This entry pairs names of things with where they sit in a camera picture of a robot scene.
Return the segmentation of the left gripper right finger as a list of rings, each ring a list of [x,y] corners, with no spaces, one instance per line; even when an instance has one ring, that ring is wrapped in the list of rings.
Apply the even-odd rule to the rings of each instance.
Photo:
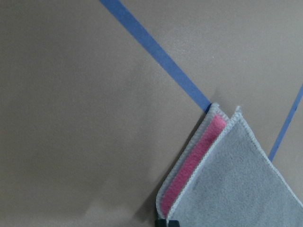
[[[178,220],[170,220],[168,222],[168,227],[179,227],[179,221]]]

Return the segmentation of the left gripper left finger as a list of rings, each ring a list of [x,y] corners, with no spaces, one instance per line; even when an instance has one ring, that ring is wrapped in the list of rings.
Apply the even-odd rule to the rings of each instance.
[[[165,219],[157,219],[154,222],[155,227],[166,227],[166,220]]]

